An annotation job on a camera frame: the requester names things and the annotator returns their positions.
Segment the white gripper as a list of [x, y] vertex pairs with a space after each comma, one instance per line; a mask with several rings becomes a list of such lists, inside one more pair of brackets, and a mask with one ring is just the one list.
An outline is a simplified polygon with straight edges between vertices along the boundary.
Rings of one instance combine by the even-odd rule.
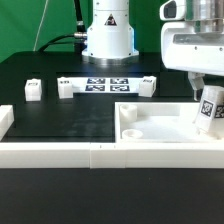
[[159, 13], [162, 61], [166, 68], [189, 71], [199, 101], [203, 73], [224, 76], [224, 0], [167, 0]]

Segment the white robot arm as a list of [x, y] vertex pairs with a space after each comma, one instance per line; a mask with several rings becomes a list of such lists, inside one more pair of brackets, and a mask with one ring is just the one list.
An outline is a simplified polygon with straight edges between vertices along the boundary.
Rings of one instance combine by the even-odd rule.
[[[167, 0], [159, 10], [161, 58], [168, 69], [186, 71], [194, 91], [206, 74], [224, 76], [224, 0]], [[129, 0], [93, 0], [82, 57], [95, 64], [123, 64], [139, 52], [129, 24]]]

